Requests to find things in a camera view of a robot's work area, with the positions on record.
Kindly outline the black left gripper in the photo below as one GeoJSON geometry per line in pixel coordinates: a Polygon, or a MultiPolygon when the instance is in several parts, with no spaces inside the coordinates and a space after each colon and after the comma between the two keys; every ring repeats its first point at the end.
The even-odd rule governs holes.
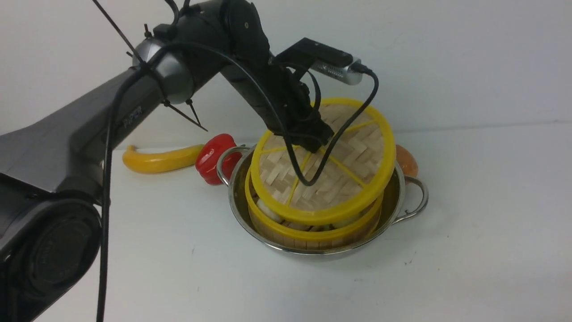
{"type": "Polygon", "coordinates": [[[312,106],[309,90],[288,67],[273,56],[263,64],[225,55],[221,74],[277,136],[288,136],[293,145],[311,153],[325,146],[334,133],[312,106]]]}

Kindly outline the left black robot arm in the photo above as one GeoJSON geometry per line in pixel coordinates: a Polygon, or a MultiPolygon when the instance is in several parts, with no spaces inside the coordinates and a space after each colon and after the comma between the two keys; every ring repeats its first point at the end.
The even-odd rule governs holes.
{"type": "Polygon", "coordinates": [[[32,322],[100,256],[108,281],[113,150],[160,105],[190,102],[217,73],[274,134],[316,152],[333,137],[307,88],[274,58],[255,5],[185,2],[133,49],[133,66],[31,126],[1,137],[1,320],[32,322]]]}

